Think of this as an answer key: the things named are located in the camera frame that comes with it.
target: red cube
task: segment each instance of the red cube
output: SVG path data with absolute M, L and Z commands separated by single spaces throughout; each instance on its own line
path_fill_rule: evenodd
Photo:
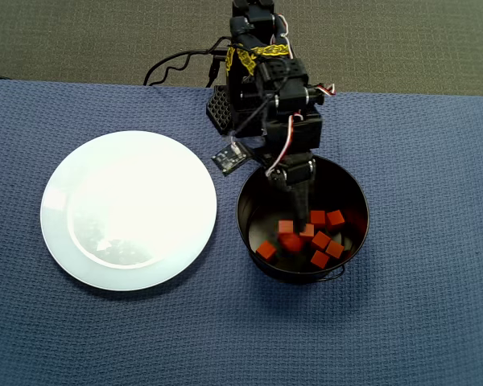
M 293 221 L 291 220 L 280 220 L 278 234 L 285 235 L 288 233 L 293 233 Z
M 326 215 L 326 222 L 330 232 L 340 229 L 345 224 L 341 211 L 331 211 Z
M 312 258 L 312 263 L 319 267 L 320 269 L 324 269 L 325 265 L 328 263 L 329 256 L 321 251 L 316 251 Z
M 271 261 L 272 258 L 275 256 L 277 249 L 275 249 L 274 245 L 272 245 L 268 241 L 264 241 L 263 244 L 261 244 L 256 250 L 256 252 L 266 261 Z
M 299 236 L 304 241 L 311 241 L 313 237 L 315 237 L 315 225 L 313 224 L 306 224 L 304 230 L 299 233 Z
M 317 232 L 315 237 L 313 237 L 312 245 L 314 248 L 324 251 L 325 247 L 328 246 L 331 237 L 322 232 Z
M 303 241 L 295 233 L 280 235 L 279 242 L 288 252 L 298 253 L 303 248 Z
M 339 259 L 341 253 L 344 252 L 344 246 L 342 244 L 338 244 L 336 241 L 331 241 L 325 252 L 328 255 L 333 256 L 335 259 Z
M 313 224 L 315 229 L 325 227 L 325 211 L 311 211 L 310 217 L 310 223 Z

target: black bowl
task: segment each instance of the black bowl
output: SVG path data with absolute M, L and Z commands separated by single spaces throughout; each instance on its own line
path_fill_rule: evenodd
M 356 179 L 334 162 L 316 156 L 315 160 L 316 178 L 310 189 L 310 209 L 340 210 L 345 218 L 345 226 L 329 234 L 345 246 L 345 251 L 340 259 L 330 258 L 325 269 L 319 270 L 310 262 L 315 251 L 309 244 L 293 255 L 279 244 L 277 223 L 293 219 L 293 210 L 289 196 L 269 184 L 263 169 L 256 170 L 247 179 L 238 197 L 237 222 L 241 238 L 261 271 L 280 281 L 303 284 L 339 277 L 341 273 L 324 278 L 336 269 L 345 270 L 345 263 L 357 254 L 369 231 L 369 206 Z M 278 249 L 272 264 L 255 252 L 265 240 Z

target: bowl handle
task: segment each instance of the bowl handle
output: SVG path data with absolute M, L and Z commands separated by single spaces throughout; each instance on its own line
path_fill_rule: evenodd
M 341 272 L 340 273 L 336 274 L 335 276 L 331 276 L 331 277 L 323 277 L 323 278 L 321 278 L 321 279 L 319 279 L 317 281 L 330 281 L 330 280 L 335 280 L 338 277 L 340 277 L 341 275 L 343 275 L 344 272 L 345 272 L 345 264 L 343 264 L 341 266 Z

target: floor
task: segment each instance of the floor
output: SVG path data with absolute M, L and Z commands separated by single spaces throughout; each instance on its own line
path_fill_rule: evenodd
M 483 0 L 275 3 L 311 82 L 335 82 L 339 91 L 483 95 Z M 0 74 L 141 84 L 163 57 L 227 35 L 230 4 L 0 0 Z M 167 84 L 204 87 L 209 64 L 210 58 L 196 57 Z

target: table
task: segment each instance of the table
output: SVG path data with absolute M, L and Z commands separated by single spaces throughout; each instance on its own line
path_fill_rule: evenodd
M 316 153 L 351 172 L 370 230 L 343 277 L 264 276 L 224 178 L 211 90 L 0 81 L 0 385 L 483 385 L 483 97 L 340 93 Z M 39 227 L 43 189 L 79 145 L 162 133 L 217 189 L 208 246 L 178 277 L 110 293 L 72 279 Z

